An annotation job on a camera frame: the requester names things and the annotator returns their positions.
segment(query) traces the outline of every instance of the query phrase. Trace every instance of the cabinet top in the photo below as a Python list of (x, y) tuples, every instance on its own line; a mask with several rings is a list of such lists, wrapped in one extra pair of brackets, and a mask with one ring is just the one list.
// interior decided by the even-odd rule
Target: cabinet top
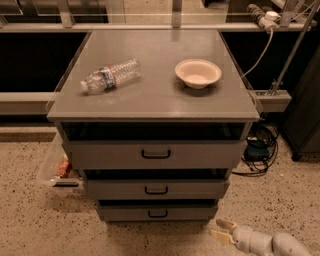
[[(136, 58), (141, 77), (104, 94), (87, 96), (80, 81), (91, 72)], [(175, 66), (205, 59), (221, 79), (201, 90), (184, 85)], [(93, 31), (48, 113), (64, 120), (230, 120), (256, 121), (259, 114), (216, 30)]]

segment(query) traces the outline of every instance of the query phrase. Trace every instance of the drawer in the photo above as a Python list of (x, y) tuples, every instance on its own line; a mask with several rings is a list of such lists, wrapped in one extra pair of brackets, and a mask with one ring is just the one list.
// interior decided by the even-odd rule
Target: drawer
[(68, 142), (75, 169), (234, 168), (246, 141)]
[(228, 186), (225, 180), (89, 180), (84, 184), (94, 200), (219, 199)]
[(216, 200), (99, 201), (102, 221), (209, 220), (217, 212)]

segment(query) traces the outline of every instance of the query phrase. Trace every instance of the black cabinet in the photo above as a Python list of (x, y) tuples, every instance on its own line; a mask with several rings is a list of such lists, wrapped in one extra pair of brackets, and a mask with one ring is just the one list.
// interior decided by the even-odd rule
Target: black cabinet
[(298, 161), (320, 155), (320, 45), (309, 62), (283, 115), (283, 133)]

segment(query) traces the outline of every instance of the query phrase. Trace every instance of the plastic water bottle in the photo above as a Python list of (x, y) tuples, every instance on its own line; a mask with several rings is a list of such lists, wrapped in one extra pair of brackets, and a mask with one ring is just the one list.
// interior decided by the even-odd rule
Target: plastic water bottle
[(137, 59), (126, 60), (92, 72), (85, 81), (81, 81), (81, 88), (88, 94), (100, 94), (105, 89), (118, 86), (140, 75), (139, 61)]

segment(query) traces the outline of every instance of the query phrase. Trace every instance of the bowl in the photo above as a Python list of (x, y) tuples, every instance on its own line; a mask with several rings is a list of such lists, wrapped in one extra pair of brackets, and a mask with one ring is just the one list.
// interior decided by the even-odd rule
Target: bowl
[(186, 85), (202, 89), (221, 78), (221, 69), (210, 61), (190, 59), (180, 62), (175, 72)]

